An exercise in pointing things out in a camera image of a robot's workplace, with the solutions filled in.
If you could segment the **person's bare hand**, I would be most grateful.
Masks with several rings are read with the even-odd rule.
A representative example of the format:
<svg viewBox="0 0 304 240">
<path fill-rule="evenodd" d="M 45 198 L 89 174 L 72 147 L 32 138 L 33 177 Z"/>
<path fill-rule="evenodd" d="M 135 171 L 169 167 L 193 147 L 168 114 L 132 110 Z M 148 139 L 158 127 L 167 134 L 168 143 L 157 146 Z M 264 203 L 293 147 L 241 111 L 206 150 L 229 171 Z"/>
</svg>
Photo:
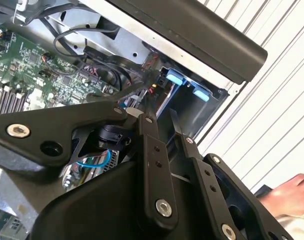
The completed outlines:
<svg viewBox="0 0 304 240">
<path fill-rule="evenodd" d="M 304 173 L 272 189 L 259 201 L 274 217 L 304 215 Z"/>
</svg>

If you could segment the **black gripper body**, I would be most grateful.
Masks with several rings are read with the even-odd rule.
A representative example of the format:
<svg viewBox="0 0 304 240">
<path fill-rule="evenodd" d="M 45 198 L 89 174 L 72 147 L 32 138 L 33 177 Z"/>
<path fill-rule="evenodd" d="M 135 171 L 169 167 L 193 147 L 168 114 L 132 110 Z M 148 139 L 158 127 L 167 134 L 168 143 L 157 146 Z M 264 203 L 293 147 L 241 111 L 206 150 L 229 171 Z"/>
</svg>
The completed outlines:
<svg viewBox="0 0 304 240">
<path fill-rule="evenodd" d="M 33 240 L 208 240 L 196 188 L 171 174 L 166 145 L 139 142 L 134 159 L 53 200 Z"/>
</svg>

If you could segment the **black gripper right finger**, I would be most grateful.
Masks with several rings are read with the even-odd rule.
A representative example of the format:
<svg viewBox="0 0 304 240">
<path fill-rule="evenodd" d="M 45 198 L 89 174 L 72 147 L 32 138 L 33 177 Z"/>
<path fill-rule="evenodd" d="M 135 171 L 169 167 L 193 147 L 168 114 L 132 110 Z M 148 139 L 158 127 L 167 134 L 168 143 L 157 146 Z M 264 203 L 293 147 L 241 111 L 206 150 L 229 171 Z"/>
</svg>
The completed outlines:
<svg viewBox="0 0 304 240">
<path fill-rule="evenodd" d="M 173 164 L 185 170 L 196 188 L 202 227 L 209 240 L 288 240 L 289 233 L 265 209 L 216 154 L 202 157 L 196 143 L 182 132 L 178 115 L 170 109 L 173 141 L 183 151 L 183 159 Z"/>
</svg>

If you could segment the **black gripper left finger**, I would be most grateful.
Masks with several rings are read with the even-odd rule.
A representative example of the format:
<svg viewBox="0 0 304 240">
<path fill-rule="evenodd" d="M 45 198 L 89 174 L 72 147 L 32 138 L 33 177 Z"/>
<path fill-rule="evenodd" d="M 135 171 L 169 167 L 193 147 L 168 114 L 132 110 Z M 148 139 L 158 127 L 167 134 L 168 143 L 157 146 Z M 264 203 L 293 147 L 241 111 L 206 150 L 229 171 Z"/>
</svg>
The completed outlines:
<svg viewBox="0 0 304 240">
<path fill-rule="evenodd" d="M 134 116 L 103 99 L 1 114 L 0 196 L 32 225 L 51 200 L 66 194 L 58 184 L 65 166 L 107 149 L 134 157 L 141 140 L 160 141 L 153 112 Z"/>
</svg>

